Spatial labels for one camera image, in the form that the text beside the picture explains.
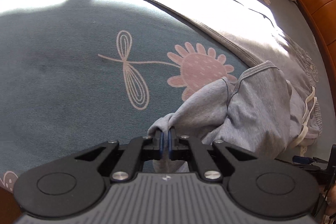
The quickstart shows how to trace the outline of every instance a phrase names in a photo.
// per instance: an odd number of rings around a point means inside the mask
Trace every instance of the circular pad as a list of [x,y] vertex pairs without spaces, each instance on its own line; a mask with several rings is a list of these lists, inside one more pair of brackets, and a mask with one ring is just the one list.
[[104,180],[91,162],[59,160],[23,173],[15,182],[14,197],[29,214],[60,218],[89,208],[104,190]]
[[76,186],[76,179],[66,173],[52,173],[43,176],[37,183],[41,192],[47,195],[62,195]]
[[277,220],[307,214],[319,197],[318,184],[308,172],[266,159],[240,162],[228,191],[247,211]]
[[295,187],[294,180],[281,173],[267,173],[257,178],[257,186],[265,193],[272,195],[285,195]]

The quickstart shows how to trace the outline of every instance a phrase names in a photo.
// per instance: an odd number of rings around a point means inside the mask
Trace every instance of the white drawstring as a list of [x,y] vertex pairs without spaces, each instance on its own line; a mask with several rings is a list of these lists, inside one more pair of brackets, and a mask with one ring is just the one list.
[[[290,145],[289,145],[289,148],[294,148],[295,146],[299,145],[303,139],[306,137],[307,133],[308,133],[308,127],[307,127],[307,124],[308,124],[308,120],[310,118],[310,114],[311,112],[313,111],[314,107],[315,107],[315,104],[316,104],[316,101],[317,101],[317,97],[315,96],[315,87],[311,87],[312,88],[312,92],[311,94],[306,98],[305,100],[305,103],[306,103],[306,110],[304,112],[304,115],[302,117],[302,126],[303,126],[303,129],[301,131],[301,133],[299,134],[299,136],[297,136],[296,139],[294,139]],[[313,103],[313,106],[310,110],[308,110],[308,103],[314,99],[314,103]]]

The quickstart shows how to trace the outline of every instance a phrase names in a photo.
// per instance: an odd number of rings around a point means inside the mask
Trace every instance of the cable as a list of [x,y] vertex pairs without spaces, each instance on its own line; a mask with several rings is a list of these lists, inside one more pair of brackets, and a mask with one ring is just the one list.
[[[331,177],[331,181],[330,181],[330,183],[329,183],[328,190],[327,190],[327,192],[326,192],[326,194],[325,194],[325,200],[324,200],[324,201],[327,201],[327,198],[328,198],[328,194],[329,194],[330,188],[331,188],[331,186],[332,186],[332,184],[333,184],[333,181],[334,181],[334,179],[335,179],[336,166],[333,166],[333,167],[334,167],[334,173],[333,173],[333,175],[332,175],[332,177]],[[316,211],[314,217],[316,217],[316,216],[318,215],[318,213],[320,212],[322,206],[323,206],[323,202],[321,203],[319,209]]]

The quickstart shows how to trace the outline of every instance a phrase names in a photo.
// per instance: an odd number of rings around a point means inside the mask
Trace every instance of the gray ribbed plate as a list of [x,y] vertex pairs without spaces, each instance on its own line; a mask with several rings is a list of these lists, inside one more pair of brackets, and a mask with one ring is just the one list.
[[111,187],[92,210],[66,220],[24,215],[17,224],[316,224],[309,216],[270,221],[251,216],[226,196],[219,184],[194,173],[139,173],[129,183]]

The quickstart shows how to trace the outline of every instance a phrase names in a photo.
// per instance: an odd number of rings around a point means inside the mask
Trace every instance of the metal screw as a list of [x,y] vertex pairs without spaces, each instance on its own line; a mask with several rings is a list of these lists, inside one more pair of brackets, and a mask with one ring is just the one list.
[[210,170],[204,173],[204,176],[207,179],[219,179],[221,177],[221,173],[218,171]]
[[112,178],[114,178],[115,180],[125,180],[128,179],[128,174],[126,172],[119,171],[113,173]]

